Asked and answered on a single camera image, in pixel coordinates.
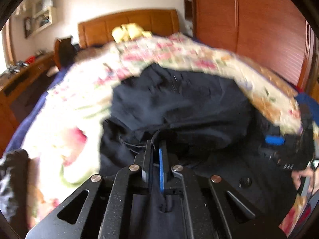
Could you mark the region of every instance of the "wooden headboard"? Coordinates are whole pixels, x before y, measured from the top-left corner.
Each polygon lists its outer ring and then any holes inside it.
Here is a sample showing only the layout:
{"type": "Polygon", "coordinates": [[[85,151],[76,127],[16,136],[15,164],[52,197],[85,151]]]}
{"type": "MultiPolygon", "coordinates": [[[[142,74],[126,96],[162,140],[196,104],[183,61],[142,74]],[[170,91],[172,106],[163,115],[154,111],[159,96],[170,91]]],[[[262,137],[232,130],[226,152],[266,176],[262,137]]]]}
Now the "wooden headboard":
{"type": "Polygon", "coordinates": [[[144,30],[161,36],[179,31],[176,10],[145,9],[125,11],[98,17],[78,24],[79,44],[82,49],[103,45],[114,40],[112,30],[122,24],[137,23],[144,30]]]}

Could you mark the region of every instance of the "blue fabric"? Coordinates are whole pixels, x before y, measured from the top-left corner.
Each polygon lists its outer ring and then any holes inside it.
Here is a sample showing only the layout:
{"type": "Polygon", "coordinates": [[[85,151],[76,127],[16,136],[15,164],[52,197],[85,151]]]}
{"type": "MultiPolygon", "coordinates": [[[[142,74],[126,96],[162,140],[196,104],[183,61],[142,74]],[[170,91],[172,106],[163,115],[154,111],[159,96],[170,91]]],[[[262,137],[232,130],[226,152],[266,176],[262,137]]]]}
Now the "blue fabric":
{"type": "Polygon", "coordinates": [[[295,97],[295,99],[299,104],[304,103],[308,105],[309,110],[312,114],[312,119],[315,121],[317,125],[319,125],[319,104],[305,93],[299,93],[295,97]]]}
{"type": "MultiPolygon", "coordinates": [[[[61,82],[66,75],[67,71],[70,69],[71,66],[68,66],[66,68],[62,68],[56,75],[55,79],[53,80],[52,84],[49,86],[48,89],[51,89],[55,85],[57,85],[59,82],[61,82]]],[[[31,113],[22,121],[22,123],[19,125],[15,133],[13,134],[5,152],[15,150],[21,147],[21,144],[24,140],[24,137],[26,136],[31,124],[35,120],[36,116],[38,115],[39,111],[42,109],[45,103],[45,99],[47,97],[47,91],[45,91],[40,99],[38,100],[37,104],[31,111],[31,113]]]]}

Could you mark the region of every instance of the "black button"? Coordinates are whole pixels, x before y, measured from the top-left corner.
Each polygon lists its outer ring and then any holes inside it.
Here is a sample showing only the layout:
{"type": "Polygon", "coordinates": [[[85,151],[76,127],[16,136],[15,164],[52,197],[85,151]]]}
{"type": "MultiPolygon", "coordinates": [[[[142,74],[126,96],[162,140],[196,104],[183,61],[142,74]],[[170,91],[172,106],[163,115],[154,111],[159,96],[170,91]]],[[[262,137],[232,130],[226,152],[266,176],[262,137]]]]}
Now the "black button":
{"type": "Polygon", "coordinates": [[[253,183],[253,181],[251,180],[251,178],[249,177],[242,177],[239,181],[239,187],[240,188],[248,188],[250,187],[250,185],[253,183]]]}

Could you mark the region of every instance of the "blue strip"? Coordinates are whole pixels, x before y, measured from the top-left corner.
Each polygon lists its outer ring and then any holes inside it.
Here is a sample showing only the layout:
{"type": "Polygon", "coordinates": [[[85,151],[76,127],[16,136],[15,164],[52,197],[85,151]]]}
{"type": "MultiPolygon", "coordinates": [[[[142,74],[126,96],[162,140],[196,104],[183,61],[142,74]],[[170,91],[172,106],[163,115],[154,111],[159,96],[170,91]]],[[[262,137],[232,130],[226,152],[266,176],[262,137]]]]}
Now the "blue strip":
{"type": "Polygon", "coordinates": [[[161,148],[159,150],[159,160],[160,160],[160,164],[159,164],[160,191],[161,191],[161,193],[164,193],[164,168],[163,168],[163,153],[162,153],[162,149],[161,148]]]}

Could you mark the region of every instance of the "wooden desk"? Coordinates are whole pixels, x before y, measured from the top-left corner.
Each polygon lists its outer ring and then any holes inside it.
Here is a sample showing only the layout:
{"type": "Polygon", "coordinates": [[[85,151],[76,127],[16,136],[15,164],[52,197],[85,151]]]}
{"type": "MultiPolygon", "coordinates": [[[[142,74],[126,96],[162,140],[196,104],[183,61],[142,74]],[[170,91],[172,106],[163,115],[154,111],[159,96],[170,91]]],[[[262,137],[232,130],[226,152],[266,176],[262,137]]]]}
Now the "wooden desk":
{"type": "Polygon", "coordinates": [[[10,79],[1,80],[0,86],[0,157],[7,147],[12,135],[19,126],[10,106],[12,103],[43,73],[55,66],[54,53],[47,53],[36,59],[20,73],[14,74],[10,79]]]}

